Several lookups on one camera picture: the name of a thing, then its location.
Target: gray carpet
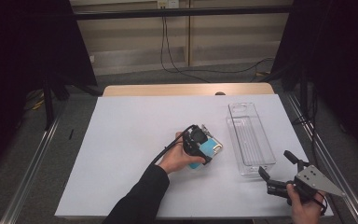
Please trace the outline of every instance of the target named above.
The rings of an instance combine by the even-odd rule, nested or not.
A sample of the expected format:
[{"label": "gray carpet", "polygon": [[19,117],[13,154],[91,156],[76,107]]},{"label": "gray carpet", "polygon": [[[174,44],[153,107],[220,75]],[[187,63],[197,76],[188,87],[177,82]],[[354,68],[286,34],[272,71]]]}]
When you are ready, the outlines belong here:
[{"label": "gray carpet", "polygon": [[[198,69],[238,71],[243,70],[250,64],[231,64],[206,66]],[[268,71],[272,63],[262,63],[257,66],[257,71]],[[99,90],[108,85],[123,84],[158,84],[158,83],[201,83],[202,80],[187,75],[198,76],[209,82],[250,82],[261,77],[255,77],[255,70],[251,69],[242,73],[211,73],[206,71],[184,72],[185,74],[168,73],[166,71],[148,71],[132,74],[97,77]],[[271,85],[281,99],[290,120],[296,118],[293,108],[290,106],[283,92],[280,80],[272,81]],[[84,134],[90,122],[96,97],[68,87],[71,97],[66,103],[65,109],[58,124],[56,133],[49,145],[48,151],[38,169],[37,176],[31,190],[28,192],[26,201],[17,218],[17,223],[101,223],[101,218],[70,221],[54,216],[58,202],[62,196],[66,180],[72,170],[78,150],[80,149]],[[28,165],[44,134],[45,127],[44,107],[38,110],[26,112],[22,118],[22,124],[11,141],[9,148],[0,159],[0,220],[14,195]],[[342,132],[340,122],[319,98],[317,114],[317,132],[324,140],[326,147],[335,158],[338,168],[350,183],[358,196],[358,145],[356,140],[349,134]],[[294,129],[310,161],[312,157],[311,143],[301,125],[295,125]],[[318,159],[321,170],[327,174],[322,162]],[[351,212],[343,200],[338,197],[329,198],[333,206],[335,216],[324,217],[321,223],[355,223]],[[289,223],[290,218],[274,218],[255,220],[257,224],[263,223]],[[180,223],[180,221],[158,221],[158,223]],[[245,220],[202,220],[194,223],[245,223]]]}]

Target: transparent plastic tray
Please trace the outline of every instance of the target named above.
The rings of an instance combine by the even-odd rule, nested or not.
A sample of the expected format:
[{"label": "transparent plastic tray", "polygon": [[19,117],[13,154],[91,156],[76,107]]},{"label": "transparent plastic tray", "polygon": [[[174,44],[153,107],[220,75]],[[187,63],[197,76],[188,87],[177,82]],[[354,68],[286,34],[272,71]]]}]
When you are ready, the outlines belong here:
[{"label": "transparent plastic tray", "polygon": [[262,166],[267,172],[276,163],[253,103],[228,105],[227,124],[241,175],[258,175]]}]

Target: power outlet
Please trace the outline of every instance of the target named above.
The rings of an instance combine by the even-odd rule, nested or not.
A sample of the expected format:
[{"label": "power outlet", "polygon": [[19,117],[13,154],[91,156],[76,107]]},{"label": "power outlet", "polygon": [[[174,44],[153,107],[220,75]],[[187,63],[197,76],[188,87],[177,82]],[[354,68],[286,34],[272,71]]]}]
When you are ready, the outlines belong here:
[{"label": "power outlet", "polygon": [[157,8],[168,8],[168,1],[167,0],[158,0],[157,1]]},{"label": "power outlet", "polygon": [[168,8],[179,8],[179,0],[168,0]]}]

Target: person's left hand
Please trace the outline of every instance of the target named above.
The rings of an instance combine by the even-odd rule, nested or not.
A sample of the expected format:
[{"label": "person's left hand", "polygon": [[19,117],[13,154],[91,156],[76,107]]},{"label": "person's left hand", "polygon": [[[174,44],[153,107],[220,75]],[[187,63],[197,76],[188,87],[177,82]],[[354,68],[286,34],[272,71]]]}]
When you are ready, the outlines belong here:
[{"label": "person's left hand", "polygon": [[185,166],[193,162],[205,163],[202,157],[189,156],[183,149],[182,137],[177,140],[176,145],[165,153],[161,162],[158,164],[167,174],[182,170]]}]

